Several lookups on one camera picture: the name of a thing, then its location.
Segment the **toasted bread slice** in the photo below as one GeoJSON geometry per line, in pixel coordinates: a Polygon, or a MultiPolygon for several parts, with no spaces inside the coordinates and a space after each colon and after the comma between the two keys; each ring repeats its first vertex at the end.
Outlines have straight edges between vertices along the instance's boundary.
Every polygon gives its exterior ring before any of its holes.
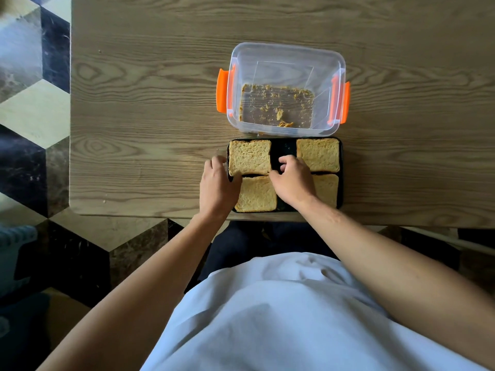
{"type": "Polygon", "coordinates": [[[243,177],[235,211],[239,213],[272,212],[277,208],[277,195],[266,175],[243,177]]]}
{"type": "Polygon", "coordinates": [[[228,146],[229,175],[235,176],[237,173],[268,175],[271,171],[271,145],[271,141],[267,139],[231,141],[228,146]]]}
{"type": "Polygon", "coordinates": [[[338,173],[341,168],[340,141],[336,138],[299,138],[296,156],[312,173],[338,173]]]}
{"type": "Polygon", "coordinates": [[[331,208],[337,208],[339,177],[336,174],[312,174],[317,197],[331,208]]]}

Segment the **dark trousers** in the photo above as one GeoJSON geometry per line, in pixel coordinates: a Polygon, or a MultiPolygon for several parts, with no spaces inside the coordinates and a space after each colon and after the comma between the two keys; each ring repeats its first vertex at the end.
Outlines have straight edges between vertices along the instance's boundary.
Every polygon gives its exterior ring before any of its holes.
{"type": "Polygon", "coordinates": [[[219,269],[231,268],[255,257],[290,252],[309,252],[337,259],[308,223],[231,221],[207,247],[185,292],[219,269]]]}

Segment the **person's left hand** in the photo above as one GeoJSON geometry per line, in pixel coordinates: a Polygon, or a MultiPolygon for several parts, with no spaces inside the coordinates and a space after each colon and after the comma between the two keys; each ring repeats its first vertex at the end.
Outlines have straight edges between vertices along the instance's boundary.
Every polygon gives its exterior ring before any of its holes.
{"type": "Polygon", "coordinates": [[[200,183],[200,214],[224,222],[238,202],[241,188],[232,188],[224,167],[226,157],[213,156],[205,161],[200,183]]]}

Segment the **person's right hand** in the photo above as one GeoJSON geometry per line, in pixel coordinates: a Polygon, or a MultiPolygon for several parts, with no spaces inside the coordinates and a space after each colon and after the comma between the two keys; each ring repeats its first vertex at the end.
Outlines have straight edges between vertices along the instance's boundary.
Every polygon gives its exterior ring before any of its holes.
{"type": "Polygon", "coordinates": [[[294,156],[286,155],[279,158],[280,182],[272,182],[276,194],[296,210],[305,208],[319,201],[311,176],[305,162],[294,156]]]}

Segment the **black baking tray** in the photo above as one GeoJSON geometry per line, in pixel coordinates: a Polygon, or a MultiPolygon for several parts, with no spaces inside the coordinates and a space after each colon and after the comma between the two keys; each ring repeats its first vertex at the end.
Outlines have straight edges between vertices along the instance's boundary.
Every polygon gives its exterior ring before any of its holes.
{"type": "MultiPolygon", "coordinates": [[[[313,138],[334,138],[334,137],[313,137],[313,138]]],[[[265,138],[265,139],[270,140],[272,143],[270,150],[271,170],[280,171],[281,164],[279,163],[278,160],[281,156],[286,156],[286,155],[296,156],[296,140],[299,138],[291,137],[291,138],[265,138]]],[[[251,141],[256,139],[235,139],[235,140],[251,141]]],[[[229,159],[229,152],[227,148],[227,169],[228,169],[228,159],[229,159]]],[[[340,141],[340,171],[338,173],[321,172],[321,173],[311,173],[311,174],[336,174],[339,177],[337,208],[340,208],[343,205],[343,145],[341,141],[340,141]]],[[[258,174],[243,175],[243,177],[250,177],[250,178],[254,176],[263,176],[263,175],[258,175],[258,174]]],[[[230,176],[229,173],[228,173],[228,178],[229,180],[232,180],[232,176],[230,176]]],[[[285,203],[279,197],[277,197],[277,208],[275,211],[254,212],[254,213],[287,213],[287,212],[295,212],[295,209],[290,205],[288,205],[287,203],[285,203]]]]}

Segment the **white shirt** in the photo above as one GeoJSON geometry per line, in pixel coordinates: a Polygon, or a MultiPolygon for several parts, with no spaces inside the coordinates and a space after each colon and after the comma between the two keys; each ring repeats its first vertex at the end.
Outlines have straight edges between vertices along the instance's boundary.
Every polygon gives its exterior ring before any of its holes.
{"type": "Polygon", "coordinates": [[[336,259],[257,257],[211,273],[141,371],[488,371],[395,322],[336,259]]]}

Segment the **teal plastic stool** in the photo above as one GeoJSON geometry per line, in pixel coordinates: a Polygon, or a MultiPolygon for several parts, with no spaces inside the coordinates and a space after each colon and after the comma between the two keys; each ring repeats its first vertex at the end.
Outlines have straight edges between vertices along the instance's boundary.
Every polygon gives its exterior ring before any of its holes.
{"type": "Polygon", "coordinates": [[[34,226],[5,227],[0,225],[0,299],[29,283],[30,277],[14,278],[19,251],[38,239],[34,226]]]}

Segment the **person's left forearm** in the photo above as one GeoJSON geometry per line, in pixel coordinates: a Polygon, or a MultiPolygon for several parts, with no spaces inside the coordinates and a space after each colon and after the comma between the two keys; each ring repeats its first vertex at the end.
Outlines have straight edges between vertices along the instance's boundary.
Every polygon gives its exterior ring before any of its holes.
{"type": "Polygon", "coordinates": [[[200,212],[94,306],[37,371],[138,371],[226,216],[200,212]]]}

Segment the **bread crumbs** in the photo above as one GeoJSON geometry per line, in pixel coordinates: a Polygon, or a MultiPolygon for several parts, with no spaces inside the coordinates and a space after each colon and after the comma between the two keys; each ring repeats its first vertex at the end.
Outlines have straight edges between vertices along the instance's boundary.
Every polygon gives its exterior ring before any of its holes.
{"type": "Polygon", "coordinates": [[[296,87],[244,85],[239,105],[239,120],[283,128],[309,129],[314,93],[296,87]]]}

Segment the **clear container with orange latches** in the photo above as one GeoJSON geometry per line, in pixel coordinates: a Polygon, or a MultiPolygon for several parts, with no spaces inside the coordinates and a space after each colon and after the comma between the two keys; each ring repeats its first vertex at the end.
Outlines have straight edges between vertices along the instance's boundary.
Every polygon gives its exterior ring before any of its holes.
{"type": "Polygon", "coordinates": [[[275,43],[240,43],[230,66],[220,69],[216,108],[242,133],[277,137],[329,137],[347,120],[350,82],[346,65],[335,51],[275,43]],[[244,85],[304,88],[314,93],[309,129],[249,124],[239,120],[244,85]]]}

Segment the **person's right forearm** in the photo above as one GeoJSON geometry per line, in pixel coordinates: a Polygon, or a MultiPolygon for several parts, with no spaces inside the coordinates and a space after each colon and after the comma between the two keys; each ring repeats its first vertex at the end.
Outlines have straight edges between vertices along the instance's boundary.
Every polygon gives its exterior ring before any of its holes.
{"type": "Polygon", "coordinates": [[[396,321],[495,371],[495,300],[488,293],[314,194],[297,195],[293,206],[396,321]]]}

